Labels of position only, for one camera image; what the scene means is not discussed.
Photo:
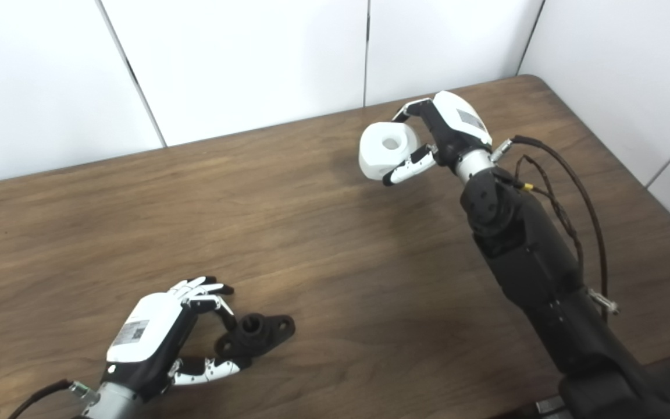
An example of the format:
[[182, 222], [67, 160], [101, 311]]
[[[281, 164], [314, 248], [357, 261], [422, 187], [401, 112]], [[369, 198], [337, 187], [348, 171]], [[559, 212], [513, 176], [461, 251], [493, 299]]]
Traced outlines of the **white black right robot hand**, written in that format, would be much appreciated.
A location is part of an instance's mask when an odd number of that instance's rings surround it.
[[404, 124], [411, 117], [425, 123], [434, 143], [420, 146], [383, 175], [384, 186], [404, 182], [435, 165], [449, 168], [466, 185], [472, 177], [495, 166], [486, 125], [473, 106], [457, 94], [441, 91], [433, 98], [407, 102], [391, 121]]

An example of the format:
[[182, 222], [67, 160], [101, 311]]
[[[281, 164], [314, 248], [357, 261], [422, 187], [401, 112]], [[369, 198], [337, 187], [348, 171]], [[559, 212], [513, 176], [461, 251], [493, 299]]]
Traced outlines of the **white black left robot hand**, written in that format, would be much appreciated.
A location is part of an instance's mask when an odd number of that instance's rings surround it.
[[199, 276], [142, 297], [107, 351], [101, 382], [127, 388], [149, 402], [170, 387], [207, 384], [252, 366], [244, 356], [179, 355], [199, 315], [215, 313], [232, 331], [237, 319], [223, 295], [233, 292], [214, 276]]

